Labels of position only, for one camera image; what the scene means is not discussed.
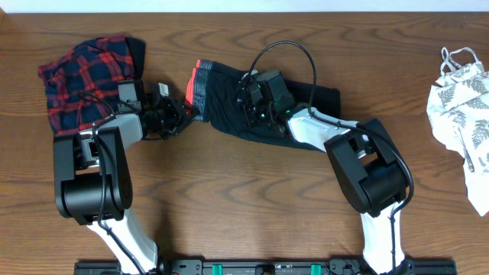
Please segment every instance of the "white wall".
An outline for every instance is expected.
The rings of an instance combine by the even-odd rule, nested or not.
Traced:
[[[489,11],[489,0],[0,0],[25,12]]]

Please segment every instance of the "white patterned cloth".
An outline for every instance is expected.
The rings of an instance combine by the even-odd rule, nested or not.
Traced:
[[[452,54],[468,51],[474,62],[461,66]],[[439,86],[432,86],[426,112],[435,138],[465,158],[468,199],[482,216],[489,212],[489,72],[474,51],[442,49]],[[451,72],[444,73],[445,67]]]

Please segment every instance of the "plaid fabric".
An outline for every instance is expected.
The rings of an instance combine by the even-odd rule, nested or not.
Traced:
[[[79,95],[85,91],[117,108],[118,81],[134,78],[134,65],[125,37],[88,40],[58,61],[39,66],[46,86],[47,112],[54,134],[76,133],[110,115],[107,106]]]

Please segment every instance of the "clothing item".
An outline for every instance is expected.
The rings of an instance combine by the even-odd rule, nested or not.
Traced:
[[[134,38],[97,38],[39,66],[54,134],[76,133],[107,118],[110,110],[105,105],[79,92],[96,95],[116,109],[118,81],[141,78],[145,47]]]
[[[461,66],[452,60],[454,53],[466,50],[474,55],[474,63]],[[464,172],[468,198],[480,215],[489,211],[489,72],[469,48],[446,54],[442,73],[429,93],[426,112],[435,138],[447,149],[465,158]]]
[[[186,103],[200,110],[201,115],[196,120],[210,122],[215,129],[247,141],[317,150],[312,145],[280,135],[268,124],[248,127],[242,106],[251,96],[247,89],[241,87],[244,74],[245,71],[221,63],[198,60],[186,91]],[[285,83],[296,102],[309,101],[311,84],[290,80],[285,80]],[[313,106],[323,114],[339,118],[339,91],[317,86]]]

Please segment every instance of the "wood grain surface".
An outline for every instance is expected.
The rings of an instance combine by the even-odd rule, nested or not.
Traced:
[[[199,58],[245,70],[266,45],[300,42],[318,84],[342,91],[343,118],[379,118],[413,172],[404,251],[453,258],[460,274],[489,271],[489,220],[467,199],[463,159],[432,136],[426,116],[442,47],[471,47],[489,66],[488,14],[6,15],[0,28],[0,273],[70,274],[78,260],[113,258],[54,205],[53,132],[37,67],[116,34],[147,42],[143,78],[171,83],[174,95],[183,95]],[[312,80],[303,53],[289,46],[257,68]],[[126,155],[132,208],[169,255],[361,255],[359,214],[325,154],[242,141],[195,122],[178,138],[139,142]]]

